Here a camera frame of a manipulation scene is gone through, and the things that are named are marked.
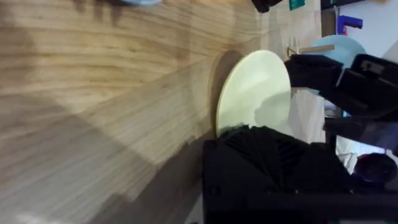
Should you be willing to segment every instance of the blue object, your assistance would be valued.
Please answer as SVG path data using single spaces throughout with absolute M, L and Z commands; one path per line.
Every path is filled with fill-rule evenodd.
M 337 17 L 337 34 L 343 35 L 345 26 L 362 29 L 363 20 L 355 18 L 355 17 L 350 17 L 350 16 L 338 16 Z
M 336 60 L 343 64 L 343 68 L 351 68 L 355 57 L 358 54 L 366 54 L 365 49 L 358 41 L 344 35 L 330 35 L 322 37 L 315 41 L 311 47 L 319 47 L 324 45 L 334 45 L 334 50 L 327 50 L 324 52 L 308 53 L 314 55 L 324 55 L 328 58 Z M 318 90 L 310 90 L 311 93 L 317 95 Z
M 123 0 L 126 3 L 129 4 L 134 4 L 138 6 L 154 6 L 158 3 L 161 3 L 161 1 L 158 0 Z

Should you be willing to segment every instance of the black plastic part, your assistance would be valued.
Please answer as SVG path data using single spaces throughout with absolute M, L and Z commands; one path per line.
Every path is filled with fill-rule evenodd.
M 325 148 L 267 127 L 244 126 L 207 142 L 203 147 L 205 223 L 316 223 L 319 217 L 309 215 L 310 210 L 272 207 L 266 198 L 350 194 L 349 174 L 336 154 Z
M 282 0 L 252 0 L 257 11 L 259 11 L 260 13 L 268 12 L 270 7 L 275 6 L 281 1 Z

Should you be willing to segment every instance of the wooden table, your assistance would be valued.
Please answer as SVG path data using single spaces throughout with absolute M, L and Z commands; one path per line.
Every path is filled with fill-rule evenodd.
M 319 38 L 319 9 L 0 0 L 0 223 L 180 223 L 226 75 Z

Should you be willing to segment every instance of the white wall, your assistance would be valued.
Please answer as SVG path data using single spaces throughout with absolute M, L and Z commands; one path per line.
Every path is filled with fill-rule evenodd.
M 368 54 L 382 57 L 398 40 L 398 0 L 373 0 L 340 7 L 340 15 L 363 19 L 363 28 L 347 28 L 348 36 L 363 45 Z

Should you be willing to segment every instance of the black device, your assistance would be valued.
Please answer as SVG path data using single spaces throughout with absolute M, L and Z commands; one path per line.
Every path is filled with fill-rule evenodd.
M 260 13 L 268 12 L 270 7 L 275 6 L 281 1 L 282 0 L 252 0 L 257 11 L 259 11 Z
M 398 65 L 358 55 L 351 68 L 322 55 L 286 61 L 293 87 L 309 87 L 351 114 L 324 129 L 398 152 Z M 327 144 L 267 127 L 232 130 L 203 146 L 206 223 L 398 220 L 398 194 L 363 194 Z
M 240 127 L 203 146 L 205 223 L 394 220 L 398 195 L 364 195 L 327 144 Z
M 293 87 L 319 90 L 351 115 L 327 119 L 325 131 L 398 154 L 398 64 L 359 54 L 344 70 L 322 55 L 293 55 L 285 65 Z

